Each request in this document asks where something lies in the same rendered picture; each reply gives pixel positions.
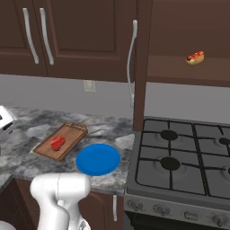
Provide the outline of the blue round plate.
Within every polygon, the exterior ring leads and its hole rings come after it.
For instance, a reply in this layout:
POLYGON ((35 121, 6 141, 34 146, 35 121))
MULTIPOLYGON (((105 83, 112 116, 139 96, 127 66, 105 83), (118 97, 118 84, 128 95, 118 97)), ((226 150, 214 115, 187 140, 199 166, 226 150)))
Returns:
POLYGON ((89 176, 109 174, 117 169, 119 163, 119 151, 107 144, 86 146, 75 158, 75 165, 78 170, 89 176))

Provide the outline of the brown wooden cutting board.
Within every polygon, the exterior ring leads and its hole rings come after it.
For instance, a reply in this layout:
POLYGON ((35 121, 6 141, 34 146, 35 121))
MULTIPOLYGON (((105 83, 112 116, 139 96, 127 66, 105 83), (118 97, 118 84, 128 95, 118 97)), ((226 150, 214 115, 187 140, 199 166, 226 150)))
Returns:
POLYGON ((83 124, 76 122, 65 123, 53 134, 37 145, 33 152, 61 162, 67 156, 67 154, 71 152, 73 148, 87 135, 87 133, 88 130, 83 124), (64 137, 66 139, 65 144, 62 145, 58 151, 54 151, 50 145, 50 141, 54 137, 64 137))

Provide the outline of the dark brown open cabinet door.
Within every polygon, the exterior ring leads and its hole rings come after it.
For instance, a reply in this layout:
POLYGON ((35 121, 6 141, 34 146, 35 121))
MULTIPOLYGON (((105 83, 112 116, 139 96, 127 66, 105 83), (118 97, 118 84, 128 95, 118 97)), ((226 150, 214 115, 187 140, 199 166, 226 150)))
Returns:
POLYGON ((137 1, 137 52, 133 130, 143 129, 153 0, 137 1))

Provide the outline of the red raw steak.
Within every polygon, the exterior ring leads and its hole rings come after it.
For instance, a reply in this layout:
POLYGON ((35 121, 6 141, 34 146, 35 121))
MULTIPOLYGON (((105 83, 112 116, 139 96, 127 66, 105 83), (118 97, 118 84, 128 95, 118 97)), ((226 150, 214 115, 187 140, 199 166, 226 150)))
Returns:
POLYGON ((50 141, 50 145, 54 151, 58 151, 62 145, 64 145, 66 139, 64 137, 54 137, 50 141))

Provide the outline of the dark brown base cabinet door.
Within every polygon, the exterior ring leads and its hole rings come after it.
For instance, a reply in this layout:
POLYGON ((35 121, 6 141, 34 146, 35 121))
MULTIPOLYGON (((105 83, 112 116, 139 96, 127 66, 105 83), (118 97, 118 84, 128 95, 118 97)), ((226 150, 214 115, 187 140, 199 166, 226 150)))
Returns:
POLYGON ((113 218, 113 196, 91 191, 79 202, 79 210, 91 230, 124 230, 124 199, 117 197, 117 220, 113 218))

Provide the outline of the dark brown open cabinet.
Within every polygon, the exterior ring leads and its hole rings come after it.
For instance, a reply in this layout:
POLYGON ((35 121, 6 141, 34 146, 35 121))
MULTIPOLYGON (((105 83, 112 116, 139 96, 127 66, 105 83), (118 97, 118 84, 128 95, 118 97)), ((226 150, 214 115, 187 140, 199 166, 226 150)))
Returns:
POLYGON ((230 87, 230 0, 154 0, 147 80, 230 87), (201 50, 204 60, 189 66, 201 50))

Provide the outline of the dark brown base cabinet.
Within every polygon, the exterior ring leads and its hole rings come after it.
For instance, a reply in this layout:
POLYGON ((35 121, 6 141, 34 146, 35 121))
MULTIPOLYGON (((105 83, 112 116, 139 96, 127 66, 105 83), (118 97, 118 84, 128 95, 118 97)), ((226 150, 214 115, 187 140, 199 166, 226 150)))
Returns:
POLYGON ((16 230, 37 230, 39 205, 30 193, 30 181, 12 178, 0 188, 0 220, 16 230))

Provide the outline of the grey gas stove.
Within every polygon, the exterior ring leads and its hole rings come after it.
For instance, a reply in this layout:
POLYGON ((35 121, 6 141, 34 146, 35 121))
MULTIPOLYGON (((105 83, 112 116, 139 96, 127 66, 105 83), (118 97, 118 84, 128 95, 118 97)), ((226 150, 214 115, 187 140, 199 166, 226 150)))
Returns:
POLYGON ((230 124, 146 117, 124 194, 132 230, 230 230, 230 124), (143 209, 135 211, 129 200, 143 209), (164 205, 164 217, 154 211, 164 205), (218 227, 213 216, 228 218, 218 227))

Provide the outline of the grey stove knob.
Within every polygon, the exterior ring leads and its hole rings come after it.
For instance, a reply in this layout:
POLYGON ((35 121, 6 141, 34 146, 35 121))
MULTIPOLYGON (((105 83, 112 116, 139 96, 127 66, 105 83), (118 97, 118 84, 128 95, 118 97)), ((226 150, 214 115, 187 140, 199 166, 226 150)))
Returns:
POLYGON ((154 211, 160 214, 162 217, 168 215, 170 213, 170 209, 164 205, 155 205, 154 211))
POLYGON ((224 216, 213 216, 212 221, 218 226, 225 226, 228 222, 228 218, 224 216))
POLYGON ((128 206, 130 208, 133 208, 135 211, 139 211, 143 209, 143 204, 140 201, 135 200, 135 199, 129 200, 128 206))

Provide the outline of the hot dog in bun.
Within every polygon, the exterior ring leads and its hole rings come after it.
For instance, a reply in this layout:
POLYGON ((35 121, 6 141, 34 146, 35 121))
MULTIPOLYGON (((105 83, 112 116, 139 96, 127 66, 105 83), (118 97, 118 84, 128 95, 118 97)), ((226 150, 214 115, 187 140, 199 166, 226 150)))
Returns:
POLYGON ((195 66, 197 64, 200 64, 205 58, 205 54, 204 54, 204 51, 201 50, 201 51, 198 51, 192 55, 188 55, 186 57, 186 63, 189 65, 189 66, 195 66))

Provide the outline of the white small appliance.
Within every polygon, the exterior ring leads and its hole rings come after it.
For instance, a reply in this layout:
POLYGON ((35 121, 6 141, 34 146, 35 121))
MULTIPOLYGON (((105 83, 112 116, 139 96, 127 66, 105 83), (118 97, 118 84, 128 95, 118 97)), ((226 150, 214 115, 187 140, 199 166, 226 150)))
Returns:
POLYGON ((0 143, 3 143, 13 132, 17 118, 3 105, 0 105, 0 143))

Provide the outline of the white wall socket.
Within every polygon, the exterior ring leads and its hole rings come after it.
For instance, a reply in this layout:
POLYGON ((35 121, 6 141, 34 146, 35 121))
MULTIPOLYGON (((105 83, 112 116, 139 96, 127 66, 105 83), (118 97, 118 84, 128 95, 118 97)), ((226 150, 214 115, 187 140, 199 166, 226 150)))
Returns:
POLYGON ((84 80, 84 91, 86 93, 95 93, 95 82, 93 80, 84 80))

